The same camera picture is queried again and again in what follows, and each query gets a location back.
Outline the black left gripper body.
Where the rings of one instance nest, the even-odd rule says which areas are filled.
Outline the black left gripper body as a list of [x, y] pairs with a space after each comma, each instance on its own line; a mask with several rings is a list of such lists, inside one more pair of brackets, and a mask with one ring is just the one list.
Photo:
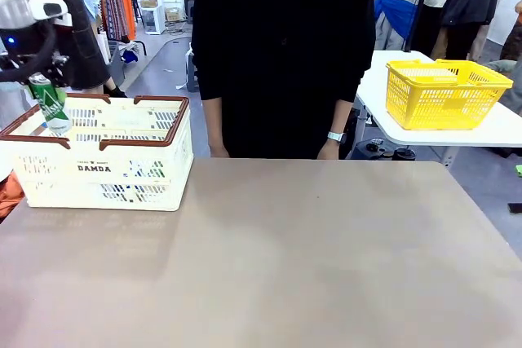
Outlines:
[[22, 29], [2, 29], [1, 79], [26, 80], [36, 73], [49, 78], [54, 55], [66, 55], [68, 28], [55, 24], [33, 24]]

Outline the person's left hand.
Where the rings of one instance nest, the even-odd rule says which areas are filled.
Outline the person's left hand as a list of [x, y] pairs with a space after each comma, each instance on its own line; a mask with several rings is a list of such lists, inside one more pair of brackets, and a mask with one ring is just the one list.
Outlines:
[[317, 155], [318, 160], [337, 160], [339, 155], [339, 143], [328, 139]]

